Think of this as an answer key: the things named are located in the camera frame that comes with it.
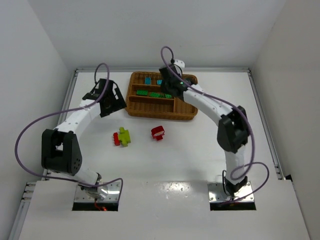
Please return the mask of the blue lego base piece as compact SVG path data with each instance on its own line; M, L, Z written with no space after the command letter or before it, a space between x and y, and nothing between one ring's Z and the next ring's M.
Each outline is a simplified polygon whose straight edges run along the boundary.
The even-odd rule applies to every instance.
M156 84L157 84L157 85L161 85L161 84L162 84L162 81L163 81L162 79L159 79L159 80L156 81Z

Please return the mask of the green lego plate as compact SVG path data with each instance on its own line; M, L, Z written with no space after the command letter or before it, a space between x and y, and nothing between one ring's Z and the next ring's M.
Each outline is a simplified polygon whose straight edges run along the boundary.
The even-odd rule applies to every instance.
M157 93L157 92L151 92L149 94L149 97L151 97L151 98L161 98L162 95L160 93Z

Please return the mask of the long green lego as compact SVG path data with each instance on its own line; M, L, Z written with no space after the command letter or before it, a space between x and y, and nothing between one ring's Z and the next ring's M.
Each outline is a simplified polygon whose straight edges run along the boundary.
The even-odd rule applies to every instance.
M147 97L148 96L148 91L147 90L141 90L141 89L139 89L139 90L137 90L136 91L136 95L137 96L143 96L143 97Z

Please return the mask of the red lego arch piece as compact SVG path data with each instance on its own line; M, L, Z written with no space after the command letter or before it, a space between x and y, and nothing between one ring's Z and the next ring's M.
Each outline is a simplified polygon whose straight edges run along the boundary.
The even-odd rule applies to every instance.
M165 135L165 129L162 125L151 129L151 136L154 140L161 141Z

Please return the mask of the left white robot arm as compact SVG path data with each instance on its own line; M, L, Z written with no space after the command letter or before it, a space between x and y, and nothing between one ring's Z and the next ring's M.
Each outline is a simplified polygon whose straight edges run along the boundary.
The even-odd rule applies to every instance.
M95 188L101 176L84 165L79 138L95 118L104 118L126 107L118 84L101 78L98 86L83 96L78 110L54 129L42 133L42 167L70 177L80 186Z

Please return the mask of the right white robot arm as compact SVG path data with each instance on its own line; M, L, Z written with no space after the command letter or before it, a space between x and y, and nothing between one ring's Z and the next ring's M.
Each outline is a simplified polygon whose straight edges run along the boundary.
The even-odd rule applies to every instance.
M242 116L228 104L204 95L199 84L189 78L177 78L179 68L170 64L159 69L161 91L190 104L207 115L217 125L217 142L224 150L226 170L223 177L226 193L234 197L248 178L245 169L245 145L249 131Z

